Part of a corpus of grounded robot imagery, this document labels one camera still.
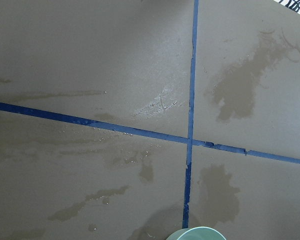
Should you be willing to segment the light green bowl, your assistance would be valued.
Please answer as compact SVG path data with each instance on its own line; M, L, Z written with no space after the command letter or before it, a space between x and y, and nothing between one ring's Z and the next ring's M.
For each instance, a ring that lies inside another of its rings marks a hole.
M226 240L226 238L213 228L198 226L177 230L166 240Z

